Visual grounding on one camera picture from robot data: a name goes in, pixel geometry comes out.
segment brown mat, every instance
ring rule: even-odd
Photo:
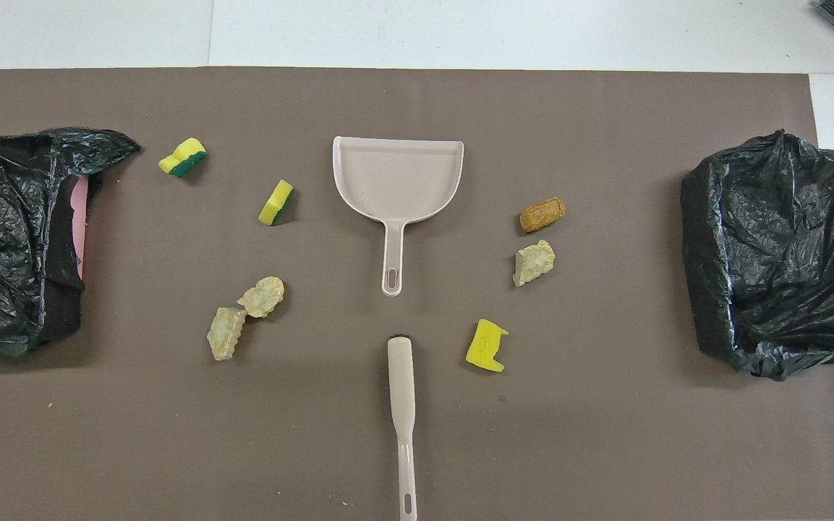
[[[0,357],[0,519],[396,518],[395,333],[424,519],[834,517],[834,367],[778,384],[698,353],[681,264],[681,176],[777,128],[814,139],[805,76],[0,70],[0,135],[67,125],[143,152],[93,201],[82,330]],[[334,135],[465,142],[396,299]],[[162,174],[189,136],[208,159]],[[268,228],[278,178],[298,194]],[[568,217],[525,237],[552,195]],[[513,287],[538,240],[555,270]],[[215,309],[271,274],[286,300],[214,362]],[[499,375],[464,362],[482,317],[510,332]]]

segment black trash bag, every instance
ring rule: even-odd
[[[70,194],[80,175],[92,194],[105,169],[139,150],[114,131],[0,137],[0,352],[19,355],[79,328]]]
[[[750,139],[684,178],[681,210],[700,350],[778,381],[834,363],[834,151]]]

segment white floor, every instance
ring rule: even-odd
[[[0,69],[203,65],[808,73],[834,148],[810,0],[0,1]]]

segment brush handle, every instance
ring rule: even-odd
[[[388,340],[388,384],[391,389],[391,419],[397,432],[398,497],[401,521],[417,519],[417,481],[414,478],[414,421],[417,399],[414,392],[414,359],[410,339]]]
[[[381,291],[397,297],[404,283],[404,225],[406,222],[385,222],[384,265],[381,267]]]

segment dustpan pan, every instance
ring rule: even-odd
[[[459,189],[461,141],[417,141],[337,136],[333,178],[353,210],[384,224],[381,291],[404,286],[404,227],[443,210]]]

